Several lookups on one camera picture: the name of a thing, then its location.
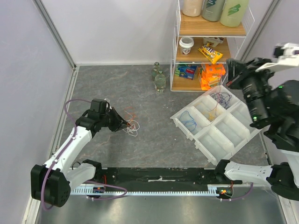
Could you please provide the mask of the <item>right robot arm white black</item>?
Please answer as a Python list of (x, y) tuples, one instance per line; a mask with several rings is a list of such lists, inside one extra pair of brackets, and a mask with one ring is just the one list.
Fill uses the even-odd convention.
[(281, 62), (256, 57), (248, 62), (226, 60), (230, 89), (241, 90), (246, 101), (251, 127), (264, 135), (286, 157), (278, 165), (252, 166), (220, 160), (214, 171), (218, 183), (251, 182), (269, 186), (281, 197), (299, 199), (299, 82), (288, 80), (273, 89), (268, 80)]

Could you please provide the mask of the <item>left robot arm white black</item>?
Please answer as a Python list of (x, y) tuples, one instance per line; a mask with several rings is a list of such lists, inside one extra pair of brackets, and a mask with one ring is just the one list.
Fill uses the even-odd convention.
[(43, 164), (31, 169), (31, 196), (39, 200), (44, 210), (62, 207), (71, 191), (83, 183), (98, 184), (103, 177), (102, 165), (92, 160), (83, 161), (71, 170), (73, 162), (85, 145), (102, 128), (117, 132), (131, 126), (105, 99), (89, 101), (87, 109), (77, 120), (61, 147)]

